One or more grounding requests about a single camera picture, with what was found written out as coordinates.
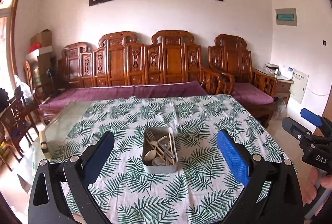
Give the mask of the dark brown wooden chopstick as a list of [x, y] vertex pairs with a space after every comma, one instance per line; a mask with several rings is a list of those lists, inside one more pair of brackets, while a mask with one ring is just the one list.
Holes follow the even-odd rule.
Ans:
[[159, 147], [159, 145], [156, 141], [149, 140], [148, 138], [146, 138], [146, 141], [148, 142], [148, 144], [151, 147], [155, 148], [155, 151], [157, 152], [157, 155], [166, 163], [166, 165], [171, 165], [172, 164], [172, 161], [169, 160], [169, 157], [167, 156], [165, 151], [162, 150], [162, 148]]

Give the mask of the cream plastic spoon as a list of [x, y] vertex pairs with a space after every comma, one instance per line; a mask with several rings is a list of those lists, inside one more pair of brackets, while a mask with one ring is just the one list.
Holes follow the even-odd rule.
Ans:
[[150, 151], [148, 151], [144, 156], [144, 161], [146, 161], [146, 162], [151, 162], [156, 157], [155, 150], [153, 149], [153, 147], [151, 147], [151, 148], [152, 149]]
[[156, 152], [156, 157], [151, 161], [153, 166], [168, 166], [166, 165], [166, 163], [157, 155]]

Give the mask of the cream plastic fork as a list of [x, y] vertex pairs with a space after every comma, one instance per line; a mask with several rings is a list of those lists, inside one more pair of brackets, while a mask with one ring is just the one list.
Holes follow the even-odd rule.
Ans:
[[165, 161], [166, 165], [169, 165], [168, 157], [164, 149], [162, 149], [162, 146], [157, 143], [157, 141], [154, 138], [153, 133], [150, 130], [146, 131], [147, 134], [147, 140], [150, 145], [155, 146], [156, 150], [159, 150], [159, 152], [162, 153], [162, 158]]

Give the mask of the stainless steel spoon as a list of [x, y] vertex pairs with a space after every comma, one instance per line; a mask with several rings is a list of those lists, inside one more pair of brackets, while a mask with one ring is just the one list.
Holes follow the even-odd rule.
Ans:
[[169, 140], [161, 139], [161, 140], [159, 140], [159, 143], [161, 144], [161, 146], [164, 149], [165, 153], [170, 157], [171, 152], [169, 151]]

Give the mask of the light bamboo chopstick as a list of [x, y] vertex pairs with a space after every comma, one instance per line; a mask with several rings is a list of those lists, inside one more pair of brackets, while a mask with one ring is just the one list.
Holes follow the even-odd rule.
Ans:
[[173, 144], [172, 144], [172, 135], [171, 133], [168, 133], [168, 137], [169, 137], [169, 151], [171, 152], [171, 161], [172, 161], [172, 165], [174, 165], [175, 162], [175, 155], [173, 154]]

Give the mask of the plastic bag on floor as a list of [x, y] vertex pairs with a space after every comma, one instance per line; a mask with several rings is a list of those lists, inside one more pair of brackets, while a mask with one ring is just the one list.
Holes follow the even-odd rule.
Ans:
[[273, 117], [275, 119], [284, 119], [288, 115], [288, 109], [284, 99], [278, 98], [275, 101], [275, 111], [273, 113]]

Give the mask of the wooden side table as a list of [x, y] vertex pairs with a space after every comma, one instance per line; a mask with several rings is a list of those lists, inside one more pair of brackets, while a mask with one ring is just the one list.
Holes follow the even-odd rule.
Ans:
[[294, 83], [294, 69], [291, 67], [279, 67], [275, 64], [265, 63], [264, 70], [277, 79], [277, 90], [275, 98], [283, 99], [283, 101], [287, 105], [290, 98], [290, 87]]

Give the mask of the purple sofa cushion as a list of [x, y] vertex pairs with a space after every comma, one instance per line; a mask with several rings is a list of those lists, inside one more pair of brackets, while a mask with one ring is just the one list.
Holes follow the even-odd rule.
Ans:
[[67, 89], [58, 96], [39, 104], [41, 110], [61, 110], [70, 102], [144, 98], [173, 98], [203, 96], [208, 93], [199, 82], [156, 84], [142, 86], [87, 87]]

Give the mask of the wooden dining chair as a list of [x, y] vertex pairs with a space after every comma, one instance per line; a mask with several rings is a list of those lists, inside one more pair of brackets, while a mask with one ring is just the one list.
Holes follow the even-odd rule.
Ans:
[[31, 146], [33, 139], [29, 130], [34, 129], [36, 134], [39, 135], [36, 123], [28, 111], [24, 94], [20, 86], [15, 89], [13, 99], [10, 101], [8, 107], [6, 107], [1, 113], [1, 126], [4, 127], [5, 130], [4, 139], [6, 145], [9, 146], [10, 151], [13, 153], [17, 161], [20, 161], [17, 155], [13, 152], [13, 149], [15, 149], [18, 155], [22, 158], [24, 156], [24, 151], [20, 146], [21, 140], [26, 138], [28, 145]]

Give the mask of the green leaf pattern tablecloth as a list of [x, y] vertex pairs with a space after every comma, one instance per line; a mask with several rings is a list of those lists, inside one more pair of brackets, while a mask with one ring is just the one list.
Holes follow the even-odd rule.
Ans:
[[94, 102], [55, 150], [61, 163], [106, 131], [115, 143], [89, 191], [112, 223], [212, 223], [222, 220], [243, 186], [217, 147], [217, 134], [264, 160], [286, 154], [261, 124], [227, 95]]

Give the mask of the grey metal rectangular tray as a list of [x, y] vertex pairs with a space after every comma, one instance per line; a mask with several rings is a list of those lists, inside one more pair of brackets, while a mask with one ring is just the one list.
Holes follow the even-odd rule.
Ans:
[[150, 175], [168, 175], [178, 169], [178, 155], [173, 129], [149, 127], [144, 131], [142, 164]]

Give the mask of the wooden framed window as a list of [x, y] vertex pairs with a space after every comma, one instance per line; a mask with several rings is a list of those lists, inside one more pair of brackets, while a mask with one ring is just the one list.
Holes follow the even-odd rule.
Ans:
[[1, 88], [16, 87], [15, 20], [18, 0], [1, 0]]

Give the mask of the carved wooden long sofa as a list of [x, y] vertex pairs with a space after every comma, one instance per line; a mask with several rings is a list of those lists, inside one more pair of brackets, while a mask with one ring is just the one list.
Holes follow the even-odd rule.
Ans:
[[187, 31], [158, 31], [151, 45], [137, 41], [130, 31], [102, 36], [99, 46], [85, 42], [63, 48], [55, 80], [34, 87], [37, 109], [45, 119], [61, 110], [41, 110], [42, 104], [71, 88], [144, 86], [197, 81], [210, 95], [229, 94], [229, 79], [204, 67], [201, 46]]

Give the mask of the white wall distribution box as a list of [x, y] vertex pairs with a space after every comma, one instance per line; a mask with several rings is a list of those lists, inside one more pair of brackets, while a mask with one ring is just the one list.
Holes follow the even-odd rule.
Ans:
[[290, 86], [290, 96], [298, 103], [302, 103], [304, 93], [307, 87], [309, 75], [294, 69], [293, 84]]

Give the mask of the grey wall electrical panel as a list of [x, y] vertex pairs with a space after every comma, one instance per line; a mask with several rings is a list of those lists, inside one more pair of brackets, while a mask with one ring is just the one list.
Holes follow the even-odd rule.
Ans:
[[275, 9], [275, 13], [277, 25], [298, 26], [296, 8]]

